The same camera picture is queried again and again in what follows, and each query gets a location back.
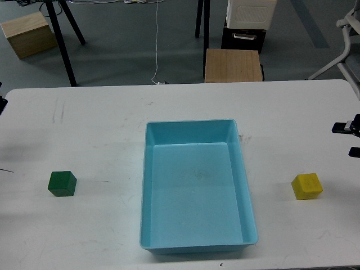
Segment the black metal leg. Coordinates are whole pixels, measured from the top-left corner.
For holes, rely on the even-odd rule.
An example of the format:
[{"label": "black metal leg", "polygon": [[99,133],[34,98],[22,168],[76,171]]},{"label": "black metal leg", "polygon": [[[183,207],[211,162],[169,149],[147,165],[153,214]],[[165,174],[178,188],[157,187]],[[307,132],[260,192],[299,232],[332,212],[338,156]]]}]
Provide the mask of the black metal leg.
[{"label": "black metal leg", "polygon": [[204,0],[204,55],[202,75],[205,77],[206,51],[209,48],[210,0]]},{"label": "black metal leg", "polygon": [[75,79],[73,68],[71,67],[69,55],[66,50],[65,42],[64,42],[64,39],[61,34],[59,22],[57,21],[54,5],[52,2],[48,2],[48,1],[46,1],[45,4],[47,7],[47,11],[49,13],[52,27],[54,29],[55,37],[57,40],[58,47],[60,49],[62,60],[64,62],[65,68],[66,68],[67,76],[69,77],[69,80],[70,80],[70,84],[71,84],[71,86],[77,86],[77,81]]},{"label": "black metal leg", "polygon": [[59,1],[59,4],[60,6],[62,7],[67,19],[69,20],[71,26],[73,27],[76,35],[78,36],[79,40],[80,40],[80,43],[82,45],[84,45],[86,43],[84,37],[83,37],[83,34],[81,33],[80,29],[79,29],[79,26],[77,24],[77,22],[75,21],[74,19],[74,16],[73,14],[71,13],[70,9],[69,9],[69,6],[68,4],[66,3],[66,1]]},{"label": "black metal leg", "polygon": [[200,36],[200,26],[201,26],[201,16],[203,14],[203,5],[204,5],[204,0],[199,0],[197,3],[195,38],[198,38]]}]

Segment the wooden box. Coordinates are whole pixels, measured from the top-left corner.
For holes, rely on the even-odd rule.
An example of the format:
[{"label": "wooden box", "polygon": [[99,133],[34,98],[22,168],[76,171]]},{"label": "wooden box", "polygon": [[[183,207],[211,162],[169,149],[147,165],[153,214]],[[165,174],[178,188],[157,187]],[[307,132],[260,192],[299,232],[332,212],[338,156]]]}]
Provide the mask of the wooden box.
[{"label": "wooden box", "polygon": [[1,27],[19,59],[57,46],[41,12],[4,22]]},{"label": "wooden box", "polygon": [[261,82],[258,51],[208,49],[205,83]]}]

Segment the green cube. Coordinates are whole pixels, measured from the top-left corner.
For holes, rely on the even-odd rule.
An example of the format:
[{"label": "green cube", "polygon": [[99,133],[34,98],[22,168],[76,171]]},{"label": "green cube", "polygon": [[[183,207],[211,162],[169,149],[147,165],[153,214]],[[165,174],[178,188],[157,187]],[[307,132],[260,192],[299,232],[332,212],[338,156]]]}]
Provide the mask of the green cube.
[{"label": "green cube", "polygon": [[77,179],[70,171],[52,172],[47,189],[56,197],[74,196]]}]

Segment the cube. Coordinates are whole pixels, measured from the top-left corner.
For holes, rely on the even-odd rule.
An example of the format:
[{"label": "cube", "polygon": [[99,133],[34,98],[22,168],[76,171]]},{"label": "cube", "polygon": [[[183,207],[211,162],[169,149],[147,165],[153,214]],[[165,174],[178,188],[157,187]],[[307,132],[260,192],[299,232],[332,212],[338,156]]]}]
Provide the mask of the cube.
[{"label": "cube", "polygon": [[70,171],[52,172],[48,185],[48,190],[56,197],[73,196],[77,179]]},{"label": "cube", "polygon": [[291,185],[297,200],[314,199],[322,192],[316,173],[298,174]]},{"label": "cube", "polygon": [[55,35],[41,12],[3,22],[1,27],[19,59],[57,46]]}]

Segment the cable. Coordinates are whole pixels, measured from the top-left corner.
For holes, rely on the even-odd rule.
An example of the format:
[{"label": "cable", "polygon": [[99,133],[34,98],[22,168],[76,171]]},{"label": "cable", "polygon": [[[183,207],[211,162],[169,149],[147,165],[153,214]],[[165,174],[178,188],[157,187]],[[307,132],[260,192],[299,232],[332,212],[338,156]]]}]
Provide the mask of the cable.
[{"label": "cable", "polygon": [[110,1],[101,1],[101,0],[74,0],[68,1],[72,4],[80,4],[80,5],[95,5],[95,4],[109,4],[109,3],[116,3],[122,2],[123,0],[110,0]]},{"label": "cable", "polygon": [[125,4],[134,4],[134,3],[137,3],[137,4],[157,4],[157,3],[161,3],[163,1],[164,0],[151,1],[151,2],[149,2],[148,0],[124,0],[124,3]]},{"label": "cable", "polygon": [[[39,11],[40,11],[41,13],[43,13],[43,12],[41,11],[41,8],[42,8],[43,4],[45,4],[45,3],[44,3],[44,2],[41,3],[41,5],[40,5],[40,7],[39,7]],[[60,12],[57,13],[56,16],[62,14],[62,7],[60,6],[60,3],[58,2],[57,4],[58,4],[58,6],[60,7]]]},{"label": "cable", "polygon": [[155,69],[155,74],[154,76],[152,77],[151,81],[154,83],[154,84],[158,84],[158,83],[155,83],[154,82],[154,79],[158,73],[158,32],[159,32],[159,26],[158,26],[158,1],[156,2],[156,49],[155,49],[155,55],[156,55],[156,69]]},{"label": "cable", "polygon": [[34,4],[36,3],[35,0],[17,0],[16,3],[20,6],[20,7],[26,7],[28,5]]}]

